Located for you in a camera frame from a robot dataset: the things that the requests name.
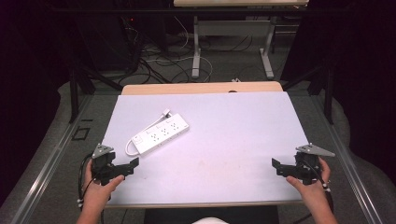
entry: wooden desk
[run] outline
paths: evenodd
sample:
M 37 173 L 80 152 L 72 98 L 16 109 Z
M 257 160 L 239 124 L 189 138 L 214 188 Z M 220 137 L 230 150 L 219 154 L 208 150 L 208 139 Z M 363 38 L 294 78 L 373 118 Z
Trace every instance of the wooden desk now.
M 271 165 L 272 158 L 294 164 L 295 148 L 307 144 L 290 98 L 277 82 L 125 87 L 102 143 L 115 148 L 114 164 L 132 160 L 124 152 L 126 142 L 165 108 L 179 113 L 190 129 L 140 156 L 134 174 L 112 193 L 107 207 L 301 202 Z
M 176 7 L 280 7 L 303 6 L 308 0 L 175 0 Z M 256 35 L 266 36 L 264 49 L 260 49 L 265 75 L 274 78 L 268 52 L 276 26 L 276 17 L 270 21 L 198 21 L 194 17 L 194 59 L 192 62 L 193 78 L 199 76 L 201 49 L 199 35 Z

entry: hand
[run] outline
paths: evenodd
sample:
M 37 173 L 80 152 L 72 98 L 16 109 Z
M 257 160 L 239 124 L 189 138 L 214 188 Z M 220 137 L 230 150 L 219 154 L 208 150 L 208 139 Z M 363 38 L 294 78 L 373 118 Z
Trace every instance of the hand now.
M 88 162 L 85 170 L 85 181 L 83 186 L 85 191 L 84 205 L 78 223 L 97 223 L 102 210 L 105 208 L 110 198 L 111 192 L 113 192 L 125 178 L 123 175 L 119 175 L 105 186 L 101 186 L 100 182 L 95 180 L 92 181 L 91 168 L 92 160 Z
M 319 158 L 319 162 L 322 167 L 322 179 L 325 183 L 328 183 L 330 167 L 322 158 Z M 300 192 L 305 206 L 311 212 L 316 223 L 337 223 L 320 181 L 316 180 L 311 185 L 306 186 L 293 176 L 286 177 L 286 180 Z

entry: white power strip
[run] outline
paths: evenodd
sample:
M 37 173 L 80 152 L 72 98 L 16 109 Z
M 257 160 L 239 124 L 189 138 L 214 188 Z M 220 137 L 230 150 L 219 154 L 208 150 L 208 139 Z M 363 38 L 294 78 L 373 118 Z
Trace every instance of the white power strip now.
M 132 138 L 132 142 L 140 154 L 155 147 L 160 147 L 165 142 L 179 136 L 190 128 L 189 124 L 179 115 L 153 125 Z

